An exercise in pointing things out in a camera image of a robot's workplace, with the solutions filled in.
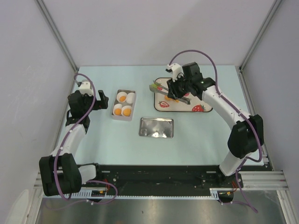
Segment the yellow round waffle cookie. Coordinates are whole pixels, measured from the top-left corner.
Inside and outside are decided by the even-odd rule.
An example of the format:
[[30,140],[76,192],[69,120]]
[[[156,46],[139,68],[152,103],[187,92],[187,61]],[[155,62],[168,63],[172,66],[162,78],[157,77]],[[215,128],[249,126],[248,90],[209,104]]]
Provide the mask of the yellow round waffle cookie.
[[121,115],[121,109],[120,109],[120,108],[115,109],[115,110],[114,110],[114,114],[115,114],[116,116],[120,116],[120,115]]

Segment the orange sandwich cookie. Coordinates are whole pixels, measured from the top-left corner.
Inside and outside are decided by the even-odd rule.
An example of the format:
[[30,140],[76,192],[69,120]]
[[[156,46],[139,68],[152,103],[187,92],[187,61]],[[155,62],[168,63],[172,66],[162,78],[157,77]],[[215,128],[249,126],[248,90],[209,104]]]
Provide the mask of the orange sandwich cookie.
[[123,115],[129,117],[131,115],[131,109],[129,109],[129,108],[124,109]]

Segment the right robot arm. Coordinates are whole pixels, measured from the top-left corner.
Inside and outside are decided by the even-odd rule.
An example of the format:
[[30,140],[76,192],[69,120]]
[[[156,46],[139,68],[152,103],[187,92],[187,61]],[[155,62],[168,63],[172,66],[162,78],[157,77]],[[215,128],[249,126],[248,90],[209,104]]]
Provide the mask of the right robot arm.
[[232,174],[263,145],[263,119],[230,102],[212,78],[202,76],[197,63],[183,66],[173,63],[166,71],[172,75],[167,81],[169,98],[182,99],[190,93],[211,106],[229,126],[229,152],[219,165],[221,172],[215,176],[220,187],[227,187],[233,180]]

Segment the metal tongs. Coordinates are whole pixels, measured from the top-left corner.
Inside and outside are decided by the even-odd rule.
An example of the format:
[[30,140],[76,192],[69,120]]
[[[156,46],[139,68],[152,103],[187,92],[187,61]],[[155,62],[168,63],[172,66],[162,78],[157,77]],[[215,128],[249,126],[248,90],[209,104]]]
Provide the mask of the metal tongs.
[[150,85],[149,85],[149,90],[153,93],[156,93],[156,94],[162,94],[162,95],[165,95],[167,96],[168,92],[164,92],[162,90],[158,90],[158,89],[154,89],[152,88]]

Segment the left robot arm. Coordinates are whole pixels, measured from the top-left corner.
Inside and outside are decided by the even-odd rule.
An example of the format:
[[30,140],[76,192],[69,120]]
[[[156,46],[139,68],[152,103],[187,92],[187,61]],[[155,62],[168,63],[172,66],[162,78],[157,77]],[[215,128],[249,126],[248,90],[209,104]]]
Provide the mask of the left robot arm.
[[102,90],[98,93],[100,100],[94,100],[93,96],[82,94],[79,90],[68,96],[70,110],[67,112],[65,124],[68,137],[63,139],[51,155],[39,160],[42,186],[46,196],[59,195],[54,168],[57,169],[58,183],[64,194],[78,193],[85,182],[95,187],[102,184],[103,174],[97,171],[97,163],[77,165],[74,159],[79,144],[87,134],[90,125],[86,112],[90,106],[93,106],[93,110],[108,108],[109,98]]

